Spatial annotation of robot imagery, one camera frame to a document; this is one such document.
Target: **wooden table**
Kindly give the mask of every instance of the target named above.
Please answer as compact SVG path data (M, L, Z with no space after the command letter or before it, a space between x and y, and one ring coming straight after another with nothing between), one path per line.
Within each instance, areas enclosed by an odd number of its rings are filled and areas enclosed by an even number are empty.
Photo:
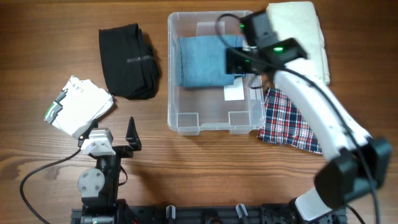
M326 39L331 85L349 113L373 136L398 146L398 16L392 1L315 1ZM71 75L106 88L98 29L138 23L160 60L160 89L150 100L116 97L117 108L101 122L116 144L125 144L134 116L142 151L124 159L129 174L119 198L130 205L259 205L284 203L313 186L322 156L265 144L227 131L184 137L167 126L167 16L177 11L252 11L266 1L70 2L0 5L0 219L39 223L19 195L31 170L67 157L76 141L43 121ZM398 222L398 158L394 151L386 185L379 191L383 223ZM51 223L69 223L81 207L79 175L94 167L84 155L32 176L31 204ZM353 203L373 223L371 198ZM350 215L350 223L357 223Z

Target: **white folded cloth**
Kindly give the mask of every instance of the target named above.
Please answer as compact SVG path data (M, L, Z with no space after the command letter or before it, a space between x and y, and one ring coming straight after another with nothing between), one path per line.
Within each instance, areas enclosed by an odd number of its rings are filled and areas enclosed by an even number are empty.
M279 40L295 38L317 66L318 78L330 83L325 40L312 2L270 3L267 14Z
M46 112L44 121L78 139L112 105L112 95L107 91L90 80L72 76Z

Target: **plaid shirt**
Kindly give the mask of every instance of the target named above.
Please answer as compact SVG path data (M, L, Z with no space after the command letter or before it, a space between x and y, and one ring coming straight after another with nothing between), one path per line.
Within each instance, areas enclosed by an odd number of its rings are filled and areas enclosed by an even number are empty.
M280 90L269 88L265 95L266 125L258 138L272 144L290 144L299 149L322 153L318 140L300 111Z

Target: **clear plastic container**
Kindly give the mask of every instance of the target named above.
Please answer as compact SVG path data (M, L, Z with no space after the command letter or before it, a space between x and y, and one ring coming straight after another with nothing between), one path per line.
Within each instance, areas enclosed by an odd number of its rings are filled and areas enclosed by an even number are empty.
M247 134L265 122L262 89L248 87L252 75L243 79L244 100L224 100L224 87L184 88L178 86L178 38L216 35L215 21L224 13L239 17L250 11L173 12L169 27L169 100L167 122L181 135L198 135L206 130L229 130L231 134ZM222 34L240 34L239 22L231 17L220 22ZM261 83L256 77L254 83Z

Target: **green led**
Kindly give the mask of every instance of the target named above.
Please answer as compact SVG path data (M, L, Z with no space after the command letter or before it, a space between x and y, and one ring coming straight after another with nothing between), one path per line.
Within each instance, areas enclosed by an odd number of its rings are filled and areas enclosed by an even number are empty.
M281 53L283 50L284 50L283 47L274 47L275 52Z

